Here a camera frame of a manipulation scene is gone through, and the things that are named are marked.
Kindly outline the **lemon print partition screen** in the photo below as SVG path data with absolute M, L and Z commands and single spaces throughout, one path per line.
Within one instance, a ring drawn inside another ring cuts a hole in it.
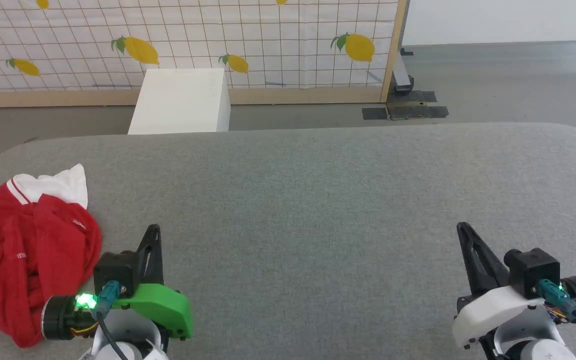
M 123 106 L 154 69 L 233 104 L 386 100 L 410 0 L 0 0 L 0 108 Z

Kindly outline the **grey metal screen foot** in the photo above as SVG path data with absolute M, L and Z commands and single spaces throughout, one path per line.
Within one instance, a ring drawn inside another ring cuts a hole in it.
M 404 57 L 413 55 L 414 53 L 412 51 L 406 51 L 405 48 L 402 47 L 399 50 L 397 59 L 395 60 L 393 66 L 393 91 L 398 96 L 407 96 L 414 89 L 415 80 L 411 75 L 409 75 L 403 61 Z

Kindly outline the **brass floor plate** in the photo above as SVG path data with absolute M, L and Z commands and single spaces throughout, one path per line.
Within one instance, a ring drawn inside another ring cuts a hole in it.
M 425 102 L 387 102 L 385 104 L 392 121 L 423 119 L 427 117 L 428 105 Z

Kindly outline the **white rectangular box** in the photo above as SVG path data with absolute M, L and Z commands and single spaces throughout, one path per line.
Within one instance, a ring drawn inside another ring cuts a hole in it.
M 228 132 L 230 118 L 223 68 L 148 69 L 128 135 Z

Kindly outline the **black floor tape strip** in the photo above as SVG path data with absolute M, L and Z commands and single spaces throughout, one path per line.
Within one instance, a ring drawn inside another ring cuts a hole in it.
M 361 109 L 364 120 L 391 120 L 386 107 L 364 107 Z M 432 105 L 428 107 L 427 117 L 423 119 L 443 119 L 450 114 L 447 107 Z

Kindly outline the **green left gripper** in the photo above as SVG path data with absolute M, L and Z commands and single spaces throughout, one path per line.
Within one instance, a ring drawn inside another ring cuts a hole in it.
M 113 310 L 133 310 L 162 326 L 173 338 L 192 338 L 194 317 L 189 300 L 163 279 L 162 230 L 150 224 L 137 248 L 139 284 L 131 297 L 116 300 Z

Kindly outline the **red and white jersey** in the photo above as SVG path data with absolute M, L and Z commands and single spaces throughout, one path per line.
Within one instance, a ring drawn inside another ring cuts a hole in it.
M 88 207 L 82 164 L 0 185 L 0 331 L 21 349 L 41 342 L 48 299 L 74 294 L 93 274 L 102 233 Z

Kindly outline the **black floor tape patch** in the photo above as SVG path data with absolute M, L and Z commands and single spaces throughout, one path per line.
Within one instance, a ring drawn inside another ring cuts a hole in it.
M 412 90 L 394 91 L 388 96 L 388 103 L 437 103 L 434 91 Z

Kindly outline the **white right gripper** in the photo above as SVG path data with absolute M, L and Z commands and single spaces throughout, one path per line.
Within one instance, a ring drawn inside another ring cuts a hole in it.
M 528 338 L 550 340 L 552 319 L 544 299 L 528 300 L 508 285 L 509 270 L 470 223 L 459 222 L 456 230 L 471 296 L 480 296 L 465 305 L 452 324 L 457 347 L 490 332 L 495 349 Z

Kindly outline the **grey fabric sofa seat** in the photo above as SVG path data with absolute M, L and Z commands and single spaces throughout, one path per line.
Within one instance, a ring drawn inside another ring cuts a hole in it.
M 455 123 L 87 136 L 0 154 L 0 184 L 82 164 L 102 250 L 162 232 L 194 333 L 172 360 L 480 360 L 457 235 L 576 275 L 576 128 Z

